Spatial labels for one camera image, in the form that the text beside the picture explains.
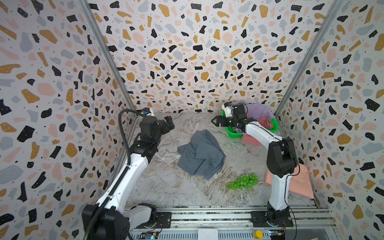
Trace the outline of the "grey t-shirt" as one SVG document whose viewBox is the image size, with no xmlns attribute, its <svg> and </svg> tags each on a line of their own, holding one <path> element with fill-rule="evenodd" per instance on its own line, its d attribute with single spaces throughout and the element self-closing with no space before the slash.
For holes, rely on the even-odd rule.
<svg viewBox="0 0 384 240">
<path fill-rule="evenodd" d="M 196 131 L 191 141 L 178 147 L 178 167 L 189 175 L 210 180 L 224 165 L 226 155 L 208 130 Z"/>
</svg>

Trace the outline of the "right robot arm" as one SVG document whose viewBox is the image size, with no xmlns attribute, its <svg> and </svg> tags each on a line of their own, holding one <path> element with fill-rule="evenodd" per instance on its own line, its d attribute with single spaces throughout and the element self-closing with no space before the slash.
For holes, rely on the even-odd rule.
<svg viewBox="0 0 384 240">
<path fill-rule="evenodd" d="M 237 128 L 240 132 L 258 140 L 267 150 L 267 169 L 272 176 L 272 192 L 264 212 L 251 213 L 254 227 L 282 228 L 292 227 L 294 223 L 291 207 L 287 203 L 290 180 L 294 176 L 298 159 L 294 142 L 290 138 L 280 137 L 264 128 L 253 118 L 249 118 L 245 105 L 224 103 L 224 116 L 216 116 L 211 122 L 217 127 Z"/>
</svg>

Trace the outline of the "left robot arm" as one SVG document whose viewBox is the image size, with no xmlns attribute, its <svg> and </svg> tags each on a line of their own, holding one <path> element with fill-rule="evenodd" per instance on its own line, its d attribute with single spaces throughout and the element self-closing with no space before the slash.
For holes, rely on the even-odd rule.
<svg viewBox="0 0 384 240">
<path fill-rule="evenodd" d="M 129 211 L 125 206 L 137 180 L 158 152 L 161 137 L 174 127 L 170 116 L 163 120 L 152 115 L 142 118 L 141 131 L 128 147 L 127 159 L 112 185 L 96 204 L 86 205 L 82 211 L 85 240 L 131 239 L 133 229 L 151 230 L 158 225 L 155 205 L 140 203 Z"/>
</svg>

